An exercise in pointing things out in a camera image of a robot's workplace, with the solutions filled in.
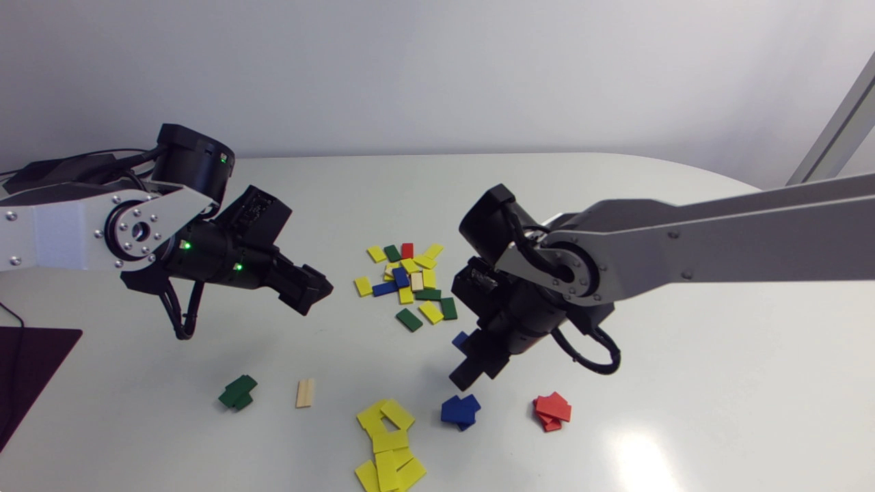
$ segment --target black cable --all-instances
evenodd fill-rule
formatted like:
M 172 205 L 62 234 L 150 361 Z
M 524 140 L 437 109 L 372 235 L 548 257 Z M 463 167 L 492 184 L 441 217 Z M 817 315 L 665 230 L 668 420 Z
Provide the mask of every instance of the black cable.
M 12 316 L 15 316 L 15 319 L 18 320 L 18 323 L 21 325 L 22 328 L 25 327 L 25 321 L 22 320 L 21 316 L 18 316 L 15 313 L 15 311 L 12 311 L 9 307 L 6 307 L 6 304 L 4 304 L 2 302 L 0 302 L 0 307 L 2 307 L 7 313 L 11 314 Z
M 131 171 L 130 169 L 123 172 L 122 176 L 133 181 L 134 184 L 136 185 L 136 189 L 138 189 L 142 192 L 146 191 L 146 185 L 144 185 L 143 182 L 140 180 L 140 177 L 137 176 L 136 174 L 134 174 L 134 172 Z
M 195 282 L 192 287 L 192 293 L 188 298 L 188 311 L 185 314 L 182 313 L 182 309 L 179 306 L 179 298 L 170 280 L 167 281 L 164 293 L 158 295 L 158 298 L 161 299 L 161 304 L 164 305 L 164 310 L 167 311 L 171 324 L 173 324 L 176 338 L 179 340 L 189 340 L 194 336 L 194 328 L 198 323 L 200 297 L 203 293 L 204 283 L 200 281 Z
M 61 158 L 59 160 L 64 161 L 64 160 L 70 160 L 72 158 L 85 158 L 88 156 L 95 156 L 97 154 L 109 154 L 112 152 L 141 152 L 142 153 L 142 152 L 148 152 L 148 151 L 145 149 L 133 149 L 133 148 L 103 149 L 102 151 L 85 152 L 84 154 L 76 154 L 74 156 Z M 22 167 L 21 169 L 16 169 L 15 171 L 0 172 L 0 176 L 6 176 L 8 174 L 15 174 L 16 172 L 22 171 L 23 169 L 24 168 Z
M 556 341 L 566 354 L 571 356 L 571 359 L 573 359 L 574 362 L 579 363 L 592 372 L 609 375 L 617 372 L 617 369 L 620 368 L 620 348 L 618 348 L 617 344 L 613 342 L 611 337 L 599 327 L 594 327 L 589 335 L 593 340 L 598 342 L 599 345 L 607 348 L 608 353 L 611 355 L 611 363 L 609 364 L 599 364 L 583 357 L 574 347 L 571 346 L 568 340 L 565 339 L 565 335 L 562 334 L 562 331 L 560 331 L 559 328 L 554 328 L 550 334 L 553 335 L 553 340 Z
M 89 171 L 85 171 L 77 176 L 74 181 L 85 181 L 100 172 L 122 171 L 130 169 L 132 167 L 137 167 L 138 165 L 161 157 L 161 155 L 164 154 L 166 151 L 166 146 L 159 145 L 150 151 L 143 152 L 142 154 L 137 154 L 136 156 L 130 156 L 127 158 L 120 158 L 116 162 L 112 162 L 107 165 L 102 165 Z
M 514 233 L 514 242 L 516 243 L 516 248 L 522 254 L 522 257 L 526 258 L 526 261 L 538 270 L 543 271 L 552 277 L 564 278 L 565 276 L 562 275 L 559 267 L 554 266 L 547 261 L 547 258 L 542 257 L 537 251 L 535 251 L 535 248 L 532 247 L 531 242 L 526 237 L 522 224 L 520 224 L 520 218 L 510 210 L 507 203 L 501 206 L 501 212 L 504 214 L 505 221 Z

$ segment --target stack of yellow blocks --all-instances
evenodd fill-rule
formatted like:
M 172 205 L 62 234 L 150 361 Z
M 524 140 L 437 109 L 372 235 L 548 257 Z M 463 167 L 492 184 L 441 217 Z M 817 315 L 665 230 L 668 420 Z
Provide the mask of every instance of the stack of yellow blocks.
M 407 492 L 425 476 L 425 467 L 410 451 L 407 441 L 407 430 L 416 420 L 398 402 L 380 400 L 356 418 L 370 436 L 374 449 L 374 460 L 355 469 L 366 492 Z M 387 429 L 384 418 L 398 430 Z

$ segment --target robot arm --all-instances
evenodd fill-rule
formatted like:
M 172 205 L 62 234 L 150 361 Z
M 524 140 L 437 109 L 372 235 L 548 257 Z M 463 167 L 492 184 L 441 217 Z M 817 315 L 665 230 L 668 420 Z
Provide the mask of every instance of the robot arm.
M 613 302 L 673 282 L 875 278 L 875 174 L 674 207 L 608 200 L 539 224 L 503 185 L 483 195 L 459 231 L 477 250 L 453 292 L 478 315 L 451 379 L 460 389 L 495 377 L 509 356 L 550 334 L 600 374 L 620 350 L 599 323 Z M 586 360 L 559 325 L 570 320 L 611 363 Z

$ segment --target yellow block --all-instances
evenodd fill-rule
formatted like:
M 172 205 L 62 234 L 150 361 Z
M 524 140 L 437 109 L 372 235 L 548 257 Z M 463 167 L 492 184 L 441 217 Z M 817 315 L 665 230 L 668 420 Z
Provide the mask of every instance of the yellow block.
M 395 457 L 395 467 L 401 468 L 408 463 L 408 461 L 413 460 L 416 456 L 413 455 L 413 452 L 410 451 L 409 447 L 402 447 L 401 449 L 393 449 L 392 455 Z
M 374 289 L 371 288 L 371 283 L 368 281 L 367 277 L 356 278 L 355 288 L 359 290 L 360 298 L 369 296 L 374 293 Z
M 423 270 L 423 286 L 426 289 L 438 288 L 438 278 L 435 277 L 434 270 Z
M 414 261 L 410 258 L 404 258 L 403 260 L 401 260 L 401 266 L 404 267 L 404 269 L 408 273 L 413 273 L 414 271 L 420 270 L 417 264 L 414 263 Z
M 398 488 L 398 470 L 395 469 L 395 457 L 392 452 L 377 453 L 374 455 L 374 459 L 377 462 L 377 481 L 380 483 L 380 492 L 389 492 Z
M 401 262 L 394 262 L 386 265 L 386 270 L 383 272 L 383 277 L 388 277 L 389 280 L 395 278 L 395 276 L 392 275 L 392 270 L 398 268 L 399 266 L 401 266 Z
M 386 253 L 383 253 L 382 248 L 379 246 L 371 246 L 367 249 L 367 253 L 376 264 L 386 261 Z
M 385 399 L 380 400 L 365 410 L 360 411 L 359 414 L 355 416 L 359 420 L 361 428 L 367 432 L 367 435 L 370 436 L 371 439 L 373 439 L 376 434 L 383 434 L 387 431 L 386 425 L 383 424 L 382 421 L 382 412 L 380 411 L 387 401 L 388 400 Z
M 398 470 L 398 481 L 400 482 L 400 492 L 407 492 L 413 484 L 425 476 L 425 467 L 416 458 L 410 460 L 406 465 Z
M 367 460 L 362 463 L 355 469 L 355 476 L 359 477 L 365 492 L 380 492 L 380 483 L 377 481 L 377 466 L 373 461 Z
M 410 446 L 410 443 L 407 441 L 407 431 L 376 434 L 372 441 L 374 442 L 374 454 Z
M 438 262 L 432 260 L 431 258 L 425 255 L 419 255 L 418 257 L 413 257 L 413 261 L 423 268 L 434 268 L 438 266 Z
M 397 425 L 398 428 L 403 431 L 410 429 L 410 426 L 417 421 L 412 415 L 410 415 L 410 412 L 404 410 L 404 407 L 402 407 L 394 398 L 387 400 L 386 403 L 380 407 L 380 411 L 389 419 L 389 421 Z
M 423 273 L 421 271 L 414 271 L 410 274 L 410 289 L 413 292 L 419 292 L 424 289 L 423 285 Z
M 413 304 L 413 291 L 409 285 L 398 289 L 398 302 L 401 304 Z
M 435 242 L 434 244 L 429 246 L 429 248 L 423 253 L 423 256 L 431 258 L 432 260 L 438 259 L 438 255 L 443 250 L 444 250 L 444 247 Z
M 432 325 L 437 324 L 440 320 L 444 318 L 444 314 L 441 313 L 440 309 L 435 307 L 435 305 L 433 305 L 429 300 L 423 302 L 419 306 L 419 311 L 421 311 L 422 314 L 424 314 L 425 317 L 429 319 Z

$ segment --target white wall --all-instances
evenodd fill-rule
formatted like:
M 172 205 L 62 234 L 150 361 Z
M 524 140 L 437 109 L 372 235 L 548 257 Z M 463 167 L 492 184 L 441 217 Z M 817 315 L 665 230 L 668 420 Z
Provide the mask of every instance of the white wall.
M 875 49 L 872 0 L 5 0 L 0 168 L 154 142 L 241 157 L 619 151 L 781 186 Z M 875 171 L 875 151 L 863 159 Z

